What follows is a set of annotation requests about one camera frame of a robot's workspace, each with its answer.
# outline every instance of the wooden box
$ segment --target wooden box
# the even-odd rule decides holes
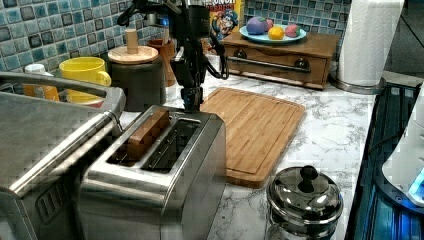
[[[307,88],[325,88],[339,36],[308,33],[299,41],[265,45],[233,33],[222,40],[230,73]]]

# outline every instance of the paper towel roll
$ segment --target paper towel roll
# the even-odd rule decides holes
[[[359,86],[380,82],[404,0],[354,0],[337,78]]]

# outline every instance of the plate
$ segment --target plate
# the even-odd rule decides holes
[[[281,24],[274,24],[274,26],[280,26],[284,30],[287,27],[287,25],[281,25]],[[300,35],[295,38],[287,37],[286,35],[284,35],[284,38],[281,40],[272,40],[272,39],[269,39],[268,32],[265,32],[262,35],[249,34],[247,32],[246,26],[243,26],[242,28],[240,28],[240,34],[243,35],[244,37],[247,37],[249,40],[252,40],[252,41],[262,42],[262,43],[272,43],[272,44],[289,43],[289,42],[300,40],[306,36],[306,32],[303,29],[300,29]]]

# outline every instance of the stainless steel toaster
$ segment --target stainless steel toaster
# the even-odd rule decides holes
[[[120,136],[125,95],[0,72],[0,85],[33,80],[108,97],[102,108],[89,108],[0,92],[0,239],[85,239],[77,211],[81,176]]]
[[[170,124],[129,164],[128,139],[158,108],[136,118],[86,172],[79,212],[88,239],[207,238],[226,181],[225,124],[167,107]]]

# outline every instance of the white marble surface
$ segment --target white marble surface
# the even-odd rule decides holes
[[[238,76],[219,80],[208,75],[202,86],[205,96],[218,87],[228,87],[306,107],[297,133],[272,175],[287,167],[313,165],[332,178],[340,187],[345,204],[333,239],[344,239],[375,97],[343,92],[330,84],[324,91],[316,91]],[[167,88],[166,106],[183,108],[180,89],[178,85]],[[252,190],[227,184],[208,239],[264,239],[265,187],[266,184]]]

